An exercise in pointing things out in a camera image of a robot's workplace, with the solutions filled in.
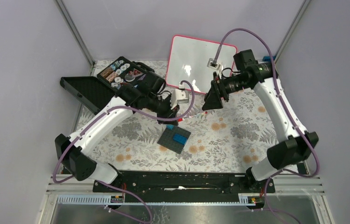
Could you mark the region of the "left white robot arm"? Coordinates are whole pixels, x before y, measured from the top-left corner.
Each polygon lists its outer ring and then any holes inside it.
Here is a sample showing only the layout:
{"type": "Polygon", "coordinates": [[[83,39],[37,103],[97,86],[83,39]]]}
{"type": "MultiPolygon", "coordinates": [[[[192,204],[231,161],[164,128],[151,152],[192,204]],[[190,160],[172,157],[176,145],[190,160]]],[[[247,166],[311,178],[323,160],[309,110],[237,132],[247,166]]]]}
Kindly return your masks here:
{"type": "Polygon", "coordinates": [[[56,151],[59,156],[52,175],[54,183],[60,184],[68,180],[56,178],[60,165],[70,171],[70,178],[78,181],[96,180],[104,184],[111,192],[121,188],[122,180],[118,170],[111,164],[104,164],[91,158],[91,153],[97,144],[117,125],[133,114],[139,113],[151,119],[163,122],[177,121],[184,115],[170,118],[153,116],[142,110],[126,105],[120,97],[114,97],[92,120],[70,136],[60,134],[55,139],[56,151]]]}

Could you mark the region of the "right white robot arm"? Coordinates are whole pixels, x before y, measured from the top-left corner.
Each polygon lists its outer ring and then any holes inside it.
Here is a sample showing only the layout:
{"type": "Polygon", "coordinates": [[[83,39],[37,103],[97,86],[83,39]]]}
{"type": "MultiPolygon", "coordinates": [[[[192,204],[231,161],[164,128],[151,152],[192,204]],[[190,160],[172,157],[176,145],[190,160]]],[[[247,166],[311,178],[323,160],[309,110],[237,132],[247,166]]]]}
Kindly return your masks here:
{"type": "Polygon", "coordinates": [[[319,137],[316,132],[309,132],[295,115],[273,63],[259,63],[250,49],[236,53],[233,58],[237,71],[230,77],[221,76],[219,65],[209,60],[208,67],[215,71],[202,110],[222,109],[223,101],[229,101],[231,93],[242,89],[249,88],[259,97],[274,126],[278,144],[270,147],[266,158],[245,173],[246,189],[257,192],[270,176],[308,159],[319,137]]]}

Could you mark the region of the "red whiteboard marker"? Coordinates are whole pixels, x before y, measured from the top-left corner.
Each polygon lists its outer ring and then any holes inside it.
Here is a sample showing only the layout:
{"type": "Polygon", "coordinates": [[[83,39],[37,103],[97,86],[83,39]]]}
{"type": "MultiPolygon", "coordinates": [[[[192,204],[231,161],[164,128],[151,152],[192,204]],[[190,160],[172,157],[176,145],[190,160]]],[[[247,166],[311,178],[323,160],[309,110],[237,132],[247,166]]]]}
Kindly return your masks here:
{"type": "Polygon", "coordinates": [[[200,113],[197,113],[197,114],[195,114],[195,115],[189,115],[189,116],[185,116],[185,117],[183,117],[183,118],[179,118],[177,121],[178,121],[178,122],[181,122],[181,121],[185,121],[185,120],[187,120],[187,119],[191,119],[191,118],[194,118],[194,117],[201,117],[201,116],[206,115],[206,114],[208,114],[207,111],[205,111],[205,112],[200,112],[200,113]]]}

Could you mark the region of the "pink framed whiteboard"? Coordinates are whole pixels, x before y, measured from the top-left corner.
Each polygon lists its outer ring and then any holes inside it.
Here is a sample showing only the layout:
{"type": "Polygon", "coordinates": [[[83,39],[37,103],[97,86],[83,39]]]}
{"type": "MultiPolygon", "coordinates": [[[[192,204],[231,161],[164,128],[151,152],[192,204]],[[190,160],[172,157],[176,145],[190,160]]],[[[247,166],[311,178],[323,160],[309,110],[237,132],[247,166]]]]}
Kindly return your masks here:
{"type": "Polygon", "coordinates": [[[182,80],[190,82],[198,93],[207,93],[213,79],[214,59],[219,42],[184,35],[173,36],[166,72],[166,83],[178,87],[182,80]]]}

